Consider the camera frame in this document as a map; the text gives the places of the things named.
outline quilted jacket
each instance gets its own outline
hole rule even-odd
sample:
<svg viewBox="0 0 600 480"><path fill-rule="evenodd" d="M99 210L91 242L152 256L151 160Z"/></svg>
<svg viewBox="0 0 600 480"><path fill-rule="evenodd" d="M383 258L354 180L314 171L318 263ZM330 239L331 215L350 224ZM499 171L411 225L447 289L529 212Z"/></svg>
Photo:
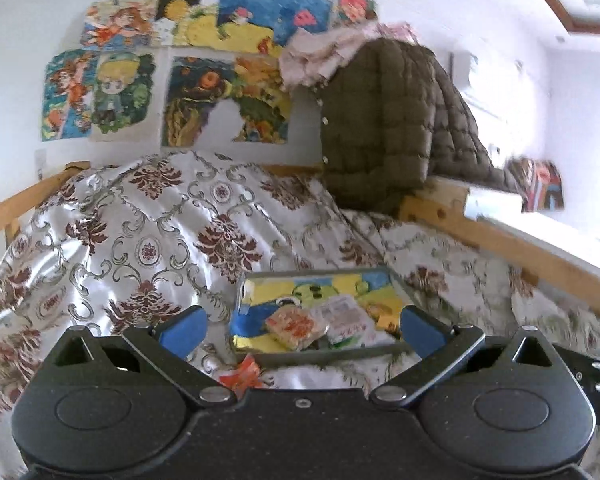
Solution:
<svg viewBox="0 0 600 480"><path fill-rule="evenodd" d="M422 46L371 41L319 97L324 180L340 207L394 214L428 175L518 192L513 176L493 167L467 104Z"/></svg>

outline wooden bed rail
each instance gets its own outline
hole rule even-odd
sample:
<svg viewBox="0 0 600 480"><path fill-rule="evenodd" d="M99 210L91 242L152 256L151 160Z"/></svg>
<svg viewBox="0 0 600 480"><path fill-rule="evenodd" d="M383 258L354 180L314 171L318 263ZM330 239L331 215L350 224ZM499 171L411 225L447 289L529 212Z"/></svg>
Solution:
<svg viewBox="0 0 600 480"><path fill-rule="evenodd" d="M555 254L487 222L470 220L461 212L431 200L405 197L399 217L403 221L428 224L471 247L494 253L510 264L522 267L528 276L545 280L583 300L600 314L600 278Z"/></svg>
<svg viewBox="0 0 600 480"><path fill-rule="evenodd" d="M26 212L42 204L53 193L82 170L90 168L87 161L71 162L64 167L61 173L50 176L24 191L0 202L0 232L4 230L7 245L17 236L20 230L18 219Z"/></svg>

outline white wall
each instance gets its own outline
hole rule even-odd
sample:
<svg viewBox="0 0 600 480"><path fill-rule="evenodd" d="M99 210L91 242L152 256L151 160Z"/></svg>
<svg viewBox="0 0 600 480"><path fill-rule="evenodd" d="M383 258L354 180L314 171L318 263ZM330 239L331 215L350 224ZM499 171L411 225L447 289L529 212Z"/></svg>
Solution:
<svg viewBox="0 0 600 480"><path fill-rule="evenodd" d="M158 132L154 142L141 144L40 141L44 67L54 54L77 46L82 14L93 1L98 0L0 0L0 200L34 182L34 151L40 147L46 150L47 173L72 160L122 162L158 150ZM494 0L377 1L384 21L410 21L445 65L446 54L458 50L522 60L537 95L532 106L539 107L528 115L525 143L533 155L541 151L546 54L508 8ZM164 95L159 84L154 95ZM205 132L200 147L256 162L312 164L320 160L318 121L319 111L304 102L294 111L286 146L226 143Z"/></svg>
<svg viewBox="0 0 600 480"><path fill-rule="evenodd" d="M565 210L549 216L600 238L600 54L552 53L546 156L562 176Z"/></svg>

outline wall socket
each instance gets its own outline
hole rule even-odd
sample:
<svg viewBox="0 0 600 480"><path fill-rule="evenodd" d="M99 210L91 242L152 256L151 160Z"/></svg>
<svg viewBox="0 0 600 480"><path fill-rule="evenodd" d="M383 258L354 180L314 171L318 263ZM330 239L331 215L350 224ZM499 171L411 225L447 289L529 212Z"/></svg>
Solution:
<svg viewBox="0 0 600 480"><path fill-rule="evenodd" d="M36 177L40 182L43 178L43 172L46 170L46 149L40 148L33 152L33 160L36 167Z"/></svg>

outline bed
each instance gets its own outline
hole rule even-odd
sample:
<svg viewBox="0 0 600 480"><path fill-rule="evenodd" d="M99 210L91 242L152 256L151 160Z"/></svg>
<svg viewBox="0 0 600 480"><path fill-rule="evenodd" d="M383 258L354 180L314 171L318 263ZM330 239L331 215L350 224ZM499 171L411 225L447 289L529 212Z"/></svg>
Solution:
<svg viewBox="0 0 600 480"><path fill-rule="evenodd" d="M119 167L72 163L0 204L0 478L24 465L10 435L14 402L64 330L119 333L207 312L190 363L236 364L227 325L245 271L390 266L445 322L510 335L522 324L600 356L600 278L487 222L418 197L400 219L340 210L319 168L261 167L219 153L152 155ZM17 219L35 208L22 228ZM403 353L265 370L271 388L360 387L417 362ZM584 459L600 478L600 428Z"/></svg>

